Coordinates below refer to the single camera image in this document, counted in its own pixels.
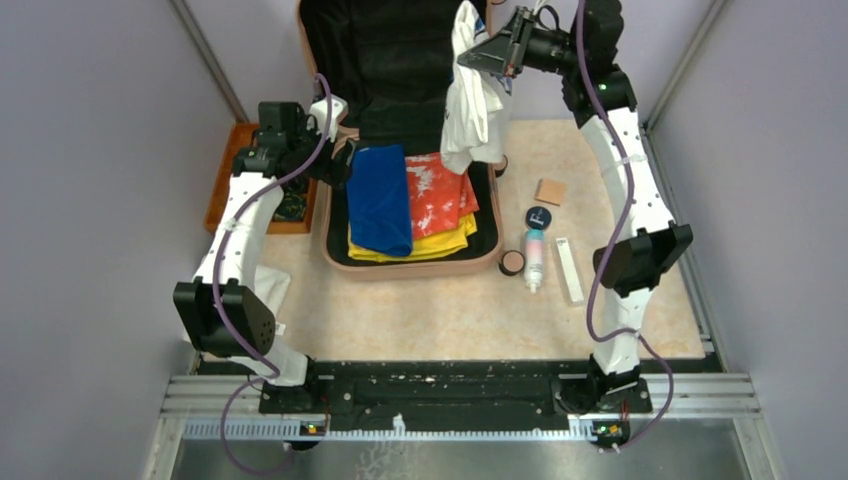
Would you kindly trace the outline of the blue towel cloth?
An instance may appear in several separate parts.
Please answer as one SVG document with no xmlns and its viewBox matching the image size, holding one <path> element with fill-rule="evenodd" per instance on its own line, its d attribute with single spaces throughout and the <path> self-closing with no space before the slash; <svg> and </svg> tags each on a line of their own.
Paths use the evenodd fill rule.
<svg viewBox="0 0 848 480">
<path fill-rule="evenodd" d="M 412 253 L 414 240 L 402 145 L 358 150 L 346 195 L 354 246 L 392 257 Z"/>
</svg>

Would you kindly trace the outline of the blue white shirt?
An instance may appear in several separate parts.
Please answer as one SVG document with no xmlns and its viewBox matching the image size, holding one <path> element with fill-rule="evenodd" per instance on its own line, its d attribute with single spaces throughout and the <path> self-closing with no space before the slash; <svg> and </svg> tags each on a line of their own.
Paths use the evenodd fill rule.
<svg viewBox="0 0 848 480">
<path fill-rule="evenodd" d="M 447 90 L 440 155 L 455 174 L 473 162 L 498 164 L 512 110 L 511 81 L 459 64 L 461 54 L 489 38 L 477 9 L 469 1 L 457 8 L 451 32 L 452 80 Z"/>
</svg>

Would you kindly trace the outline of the red white cloth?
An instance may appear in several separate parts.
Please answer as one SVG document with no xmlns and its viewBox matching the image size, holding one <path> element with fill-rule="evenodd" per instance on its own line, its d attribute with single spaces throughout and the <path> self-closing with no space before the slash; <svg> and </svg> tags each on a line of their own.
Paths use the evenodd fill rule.
<svg viewBox="0 0 848 480">
<path fill-rule="evenodd" d="M 405 164 L 414 240 L 453 230 L 479 210 L 469 174 L 445 168 L 439 153 L 407 156 Z"/>
</svg>

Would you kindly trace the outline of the yellow cloth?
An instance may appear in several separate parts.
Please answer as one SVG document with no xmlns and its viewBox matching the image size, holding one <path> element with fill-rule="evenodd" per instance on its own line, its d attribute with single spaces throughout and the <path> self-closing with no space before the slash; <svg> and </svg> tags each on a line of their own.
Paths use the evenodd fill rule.
<svg viewBox="0 0 848 480">
<path fill-rule="evenodd" d="M 469 246 L 468 238 L 478 231 L 474 213 L 462 216 L 458 226 L 451 230 L 415 239 L 412 251 L 406 256 L 392 256 L 365 249 L 348 241 L 348 256 L 353 260 L 377 263 L 415 262 L 447 257 Z"/>
</svg>

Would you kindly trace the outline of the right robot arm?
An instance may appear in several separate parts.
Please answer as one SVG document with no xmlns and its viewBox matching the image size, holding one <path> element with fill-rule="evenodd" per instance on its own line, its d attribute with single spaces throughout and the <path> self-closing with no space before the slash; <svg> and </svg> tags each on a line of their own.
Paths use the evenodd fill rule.
<svg viewBox="0 0 848 480">
<path fill-rule="evenodd" d="M 511 78 L 526 68 L 559 75 L 563 101 L 592 148 L 615 225 L 592 259 L 586 326 L 595 348 L 587 374 L 567 382 L 560 401 L 569 413 L 612 412 L 637 391 L 639 353 L 650 348 L 641 333 L 649 301 L 693 231 L 665 205 L 639 137 L 637 99 L 616 62 L 621 2 L 579 2 L 570 30 L 543 26 L 547 7 L 516 8 L 493 38 L 463 48 L 458 62 Z"/>
</svg>

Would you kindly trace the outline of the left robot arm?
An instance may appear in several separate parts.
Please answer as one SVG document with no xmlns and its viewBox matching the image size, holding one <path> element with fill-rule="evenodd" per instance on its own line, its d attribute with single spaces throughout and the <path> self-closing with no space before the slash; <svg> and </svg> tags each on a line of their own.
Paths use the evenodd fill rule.
<svg viewBox="0 0 848 480">
<path fill-rule="evenodd" d="M 274 214 L 295 179 L 343 186 L 354 142 L 335 153 L 347 103 L 336 95 L 304 109 L 263 102 L 260 123 L 231 163 L 228 193 L 213 242 L 191 280 L 176 284 L 173 301 L 188 341 L 200 353 L 242 365 L 262 380 L 270 399 L 297 413 L 319 404 L 312 360 L 277 333 L 276 314 L 289 274 L 260 263 Z"/>
</svg>

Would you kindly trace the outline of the white cloth under left arm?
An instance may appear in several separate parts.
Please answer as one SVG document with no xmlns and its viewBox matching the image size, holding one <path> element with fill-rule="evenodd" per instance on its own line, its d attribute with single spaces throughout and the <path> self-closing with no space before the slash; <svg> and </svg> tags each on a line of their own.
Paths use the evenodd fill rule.
<svg viewBox="0 0 848 480">
<path fill-rule="evenodd" d="M 254 350 L 267 354 L 290 275 L 260 265 L 251 282 L 228 279 L 225 274 L 220 280 L 220 303 L 230 324 Z M 198 269 L 190 281 L 175 285 L 173 302 L 183 324 L 183 339 L 198 351 L 224 357 L 244 355 L 246 350 L 221 320 L 212 287 L 212 268 L 208 265 Z"/>
</svg>

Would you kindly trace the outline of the rolled yellow green tie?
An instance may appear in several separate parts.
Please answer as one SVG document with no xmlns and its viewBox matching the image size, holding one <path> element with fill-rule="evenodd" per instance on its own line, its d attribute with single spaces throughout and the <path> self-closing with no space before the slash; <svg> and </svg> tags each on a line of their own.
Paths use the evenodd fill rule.
<svg viewBox="0 0 848 480">
<path fill-rule="evenodd" d="M 273 221 L 281 223 L 302 223 L 306 219 L 309 207 L 305 193 L 286 194 L 274 211 Z"/>
</svg>

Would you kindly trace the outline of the wooden compartment tray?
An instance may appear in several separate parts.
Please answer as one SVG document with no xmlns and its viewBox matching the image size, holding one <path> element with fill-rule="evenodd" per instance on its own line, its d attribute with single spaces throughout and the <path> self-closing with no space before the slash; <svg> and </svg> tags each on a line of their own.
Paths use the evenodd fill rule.
<svg viewBox="0 0 848 480">
<path fill-rule="evenodd" d="M 225 210 L 229 195 L 229 177 L 234 156 L 242 147 L 252 144 L 252 134 L 258 128 L 256 123 L 237 123 L 230 130 L 223 158 L 218 169 L 215 185 L 207 207 L 204 219 L 204 227 L 213 233 Z M 316 205 L 318 183 L 316 180 L 302 176 L 292 180 L 283 186 L 284 196 L 291 193 L 305 193 L 308 195 L 309 207 L 306 219 L 302 223 L 274 222 L 273 218 L 268 226 L 267 233 L 270 235 L 296 235 L 308 234 L 312 230 L 312 222 Z"/>
</svg>

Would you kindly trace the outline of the small brown square box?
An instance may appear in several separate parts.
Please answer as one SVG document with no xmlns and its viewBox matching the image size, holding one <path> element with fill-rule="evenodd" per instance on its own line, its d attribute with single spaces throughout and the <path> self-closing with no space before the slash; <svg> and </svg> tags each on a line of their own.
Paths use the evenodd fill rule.
<svg viewBox="0 0 848 480">
<path fill-rule="evenodd" d="M 542 178 L 537 184 L 534 200 L 553 206 L 560 206 L 565 200 L 567 186 L 559 181 Z"/>
</svg>

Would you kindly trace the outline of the black round jar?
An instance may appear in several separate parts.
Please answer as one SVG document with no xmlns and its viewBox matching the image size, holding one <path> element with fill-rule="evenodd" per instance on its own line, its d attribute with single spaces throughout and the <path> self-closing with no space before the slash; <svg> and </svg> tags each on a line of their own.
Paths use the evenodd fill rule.
<svg viewBox="0 0 848 480">
<path fill-rule="evenodd" d="M 541 205 L 530 207 L 525 213 L 524 223 L 528 229 L 545 231 L 553 221 L 551 211 Z"/>
</svg>

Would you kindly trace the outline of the white tube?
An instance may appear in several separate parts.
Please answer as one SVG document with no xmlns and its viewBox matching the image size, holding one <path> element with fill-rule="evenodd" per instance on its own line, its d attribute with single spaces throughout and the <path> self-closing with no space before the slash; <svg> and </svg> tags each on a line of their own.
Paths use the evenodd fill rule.
<svg viewBox="0 0 848 480">
<path fill-rule="evenodd" d="M 571 243 L 566 237 L 559 237 L 555 240 L 555 247 L 559 259 L 561 285 L 564 288 L 567 299 L 572 305 L 583 305 L 586 302 L 586 298 L 571 249 Z"/>
</svg>

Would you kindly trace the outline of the aluminium rail frame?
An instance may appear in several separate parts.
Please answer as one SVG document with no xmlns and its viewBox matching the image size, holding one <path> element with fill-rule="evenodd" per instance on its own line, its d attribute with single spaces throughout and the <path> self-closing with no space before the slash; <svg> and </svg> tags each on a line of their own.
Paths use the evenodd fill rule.
<svg viewBox="0 0 848 480">
<path fill-rule="evenodd" d="M 234 375 L 170 381 L 147 479 L 783 479 L 744 374 L 648 374 L 573 414 L 566 376 L 320 376 L 311 392 Z"/>
</svg>

